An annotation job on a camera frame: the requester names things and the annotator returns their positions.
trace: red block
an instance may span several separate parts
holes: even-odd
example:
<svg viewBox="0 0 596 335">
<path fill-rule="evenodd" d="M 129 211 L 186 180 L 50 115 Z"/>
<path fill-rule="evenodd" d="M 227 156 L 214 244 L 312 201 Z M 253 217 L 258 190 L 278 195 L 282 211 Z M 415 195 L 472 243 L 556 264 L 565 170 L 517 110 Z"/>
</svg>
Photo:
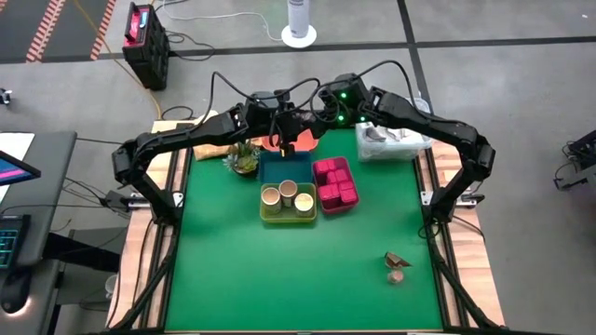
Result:
<svg viewBox="0 0 596 335">
<path fill-rule="evenodd" d="M 341 202 L 341 197 L 337 184 L 319 186 L 318 198 L 324 207 L 338 206 Z"/>
<path fill-rule="evenodd" d="M 340 191 L 340 196 L 345 205 L 352 205 L 358 202 L 358 196 L 354 189 Z"/>
<path fill-rule="evenodd" d="M 335 171 L 329 172 L 327 174 L 327 184 L 332 184 L 337 182 L 337 177 L 335 176 Z"/>
<path fill-rule="evenodd" d="M 328 171 L 335 171 L 337 169 L 337 166 L 335 165 L 335 161 L 332 159 L 328 159 L 326 160 L 327 162 L 327 168 L 329 168 Z"/>
<path fill-rule="evenodd" d="M 344 182 L 339 183 L 340 191 L 353 190 L 353 189 L 354 189 L 354 182 L 352 182 L 352 181 L 344 181 Z"/>
<path fill-rule="evenodd" d="M 344 182 L 344 181 L 349 181 L 349 177 L 347 176 L 347 171 L 345 171 L 344 169 L 338 169 L 335 171 L 335 180 L 337 182 Z"/>
<path fill-rule="evenodd" d="M 323 174 L 329 172 L 329 162 L 328 161 L 320 161 L 315 163 L 315 174 Z"/>
</svg>

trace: green mat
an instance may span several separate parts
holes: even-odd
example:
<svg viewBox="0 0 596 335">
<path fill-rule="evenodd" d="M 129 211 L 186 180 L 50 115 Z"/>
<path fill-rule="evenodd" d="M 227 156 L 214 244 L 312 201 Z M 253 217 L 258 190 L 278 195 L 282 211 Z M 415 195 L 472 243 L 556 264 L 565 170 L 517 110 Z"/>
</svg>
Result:
<svg viewBox="0 0 596 335">
<path fill-rule="evenodd" d="M 441 328 L 412 163 L 359 163 L 354 130 L 313 155 L 347 158 L 360 203 L 309 226 L 264 224 L 258 181 L 192 164 L 166 330 Z M 387 251 L 413 265 L 397 286 Z"/>
</svg>

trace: computer monitor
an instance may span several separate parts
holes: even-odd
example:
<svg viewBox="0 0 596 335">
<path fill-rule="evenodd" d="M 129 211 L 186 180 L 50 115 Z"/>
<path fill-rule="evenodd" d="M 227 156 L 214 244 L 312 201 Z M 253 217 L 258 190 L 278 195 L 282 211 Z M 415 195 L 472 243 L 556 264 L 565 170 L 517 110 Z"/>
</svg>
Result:
<svg viewBox="0 0 596 335">
<path fill-rule="evenodd" d="M 0 151 L 0 186 L 41 177 L 41 171 Z"/>
</svg>

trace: yellow tray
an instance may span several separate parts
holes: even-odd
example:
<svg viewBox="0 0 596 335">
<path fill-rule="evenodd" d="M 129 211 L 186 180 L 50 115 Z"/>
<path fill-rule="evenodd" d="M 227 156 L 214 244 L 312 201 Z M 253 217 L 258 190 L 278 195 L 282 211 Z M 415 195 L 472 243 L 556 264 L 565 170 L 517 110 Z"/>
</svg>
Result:
<svg viewBox="0 0 596 335">
<path fill-rule="evenodd" d="M 298 217 L 298 216 L 296 216 L 296 210 L 294 207 L 287 208 L 287 207 L 283 207 L 283 206 L 279 213 L 272 214 L 265 210 L 263 201 L 259 201 L 259 203 L 261 204 L 261 219 L 267 223 L 310 223 L 310 222 L 314 221 L 317 218 L 317 188 L 315 187 L 314 184 L 309 183 L 309 182 L 297 183 L 297 185 L 298 185 L 298 194 L 306 193 L 306 194 L 310 194 L 310 196 L 313 197 L 314 208 L 313 208 L 313 214 L 311 216 L 304 217 L 304 218 Z M 261 186 L 261 193 L 267 187 L 278 188 L 279 184 L 278 183 L 265 183 L 265 184 L 263 184 L 263 186 Z"/>
</svg>

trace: gray floor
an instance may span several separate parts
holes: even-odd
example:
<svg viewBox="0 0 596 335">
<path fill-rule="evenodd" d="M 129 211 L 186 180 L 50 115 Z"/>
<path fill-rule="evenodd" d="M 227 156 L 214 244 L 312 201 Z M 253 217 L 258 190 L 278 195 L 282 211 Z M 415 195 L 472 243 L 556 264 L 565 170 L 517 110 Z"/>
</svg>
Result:
<svg viewBox="0 0 596 335">
<path fill-rule="evenodd" d="M 271 17 L 274 36 L 284 25 L 273 19 L 285 12 L 278 3 L 224 0 L 206 4 L 191 0 L 170 12 L 192 16 L 260 10 Z M 127 5 L 118 0 L 115 17 L 124 16 L 122 8 Z M 394 1 L 330 0 L 317 1 L 313 7 L 318 10 L 313 22 L 320 43 L 404 40 Z M 596 34 L 592 1 L 417 0 L 408 2 L 408 7 L 419 41 Z M 348 15 L 359 17 L 360 24 L 352 24 Z M 110 26 L 112 46 L 121 43 L 117 25 L 121 21 L 113 20 Z M 164 23 L 216 47 L 274 45 L 257 18 L 211 23 L 164 19 Z M 596 44 L 436 48 L 420 50 L 420 55 L 435 112 L 478 127 L 497 150 L 493 176 L 481 188 L 487 200 L 479 213 L 508 325 L 592 334 L 596 311 L 594 194 L 582 187 L 557 192 L 552 175 L 564 162 L 561 147 L 596 125 Z M 186 104 L 202 114 L 209 75 L 215 70 L 251 92 L 287 87 L 310 75 L 333 79 L 384 59 L 403 62 L 413 80 L 405 49 L 218 56 L 203 63 L 172 59 L 169 88 L 156 95 L 164 109 Z M 81 137 L 123 141 L 148 130 L 156 117 L 144 93 L 110 60 L 1 65 L 0 78 L 3 86 L 15 91 L 14 105 L 0 113 L 2 130 L 74 129 Z M 397 69 L 372 72 L 365 81 L 406 94 Z M 307 91 L 298 89 L 293 97 L 304 98 Z M 221 82 L 216 83 L 215 97 L 216 110 L 242 101 Z M 104 190 L 114 189 L 109 158 L 113 149 L 79 142 L 69 175 Z M 77 201 L 82 200 L 66 195 L 62 199 L 64 203 Z M 71 226 L 82 229 L 126 224 L 103 210 L 61 208 L 56 227 L 71 218 Z M 73 307 L 63 313 L 59 333 L 96 330 L 103 318 L 105 314 Z"/>
</svg>

